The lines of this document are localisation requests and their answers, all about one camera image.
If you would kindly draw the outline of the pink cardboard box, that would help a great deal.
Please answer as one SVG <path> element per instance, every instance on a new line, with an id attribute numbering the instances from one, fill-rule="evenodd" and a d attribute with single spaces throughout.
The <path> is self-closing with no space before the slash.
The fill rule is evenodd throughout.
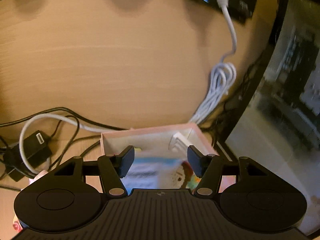
<path id="1" fill-rule="evenodd" d="M 169 150 L 171 137 L 182 133 L 202 154 L 217 154 L 196 124 L 159 126 L 105 132 L 101 135 L 101 148 L 106 156 L 119 155 L 127 146 L 135 148 L 136 158 L 172 158 L 187 161 L 187 153 Z"/>

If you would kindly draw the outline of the white charger with cable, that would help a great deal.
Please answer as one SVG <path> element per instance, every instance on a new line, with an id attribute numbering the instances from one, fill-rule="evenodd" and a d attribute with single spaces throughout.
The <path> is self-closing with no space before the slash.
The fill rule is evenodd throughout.
<path id="1" fill-rule="evenodd" d="M 193 145 L 182 133 L 175 133 L 169 142 L 169 150 L 172 152 L 187 153 L 188 147 Z"/>

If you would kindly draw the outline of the crochet doll red hat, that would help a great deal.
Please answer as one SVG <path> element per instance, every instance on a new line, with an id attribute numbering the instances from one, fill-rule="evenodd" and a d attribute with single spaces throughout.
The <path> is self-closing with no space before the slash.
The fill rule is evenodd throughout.
<path id="1" fill-rule="evenodd" d="M 190 164 L 187 161 L 181 162 L 172 175 L 173 187 L 179 189 L 190 189 L 194 192 L 198 186 L 200 178 L 196 176 Z"/>

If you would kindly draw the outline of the black usb hub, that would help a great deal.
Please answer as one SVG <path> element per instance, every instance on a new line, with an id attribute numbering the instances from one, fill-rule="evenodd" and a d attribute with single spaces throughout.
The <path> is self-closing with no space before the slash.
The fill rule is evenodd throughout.
<path id="1" fill-rule="evenodd" d="M 50 136 L 39 130 L 24 139 L 25 157 L 33 168 L 39 167 L 51 157 L 52 152 L 48 146 L 49 141 Z M 31 172 L 24 164 L 19 152 L 19 145 L 1 148 L 1 156 L 1 162 L 5 165 L 6 174 L 15 182 L 24 177 L 34 178 L 36 176 L 36 173 Z"/>

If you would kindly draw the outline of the curved monitor right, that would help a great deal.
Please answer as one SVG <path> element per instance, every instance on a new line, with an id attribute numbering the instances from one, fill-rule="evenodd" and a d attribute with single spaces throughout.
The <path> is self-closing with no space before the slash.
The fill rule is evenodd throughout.
<path id="1" fill-rule="evenodd" d="M 279 0 L 267 46 L 249 67 L 219 142 L 304 194 L 299 226 L 319 236 L 319 0 Z"/>

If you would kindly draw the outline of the blue tissue packet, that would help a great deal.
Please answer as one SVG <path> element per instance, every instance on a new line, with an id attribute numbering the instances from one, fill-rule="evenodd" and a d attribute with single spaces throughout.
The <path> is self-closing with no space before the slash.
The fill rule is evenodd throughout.
<path id="1" fill-rule="evenodd" d="M 179 189 L 185 181 L 181 159 L 136 158 L 121 182 L 133 189 Z"/>

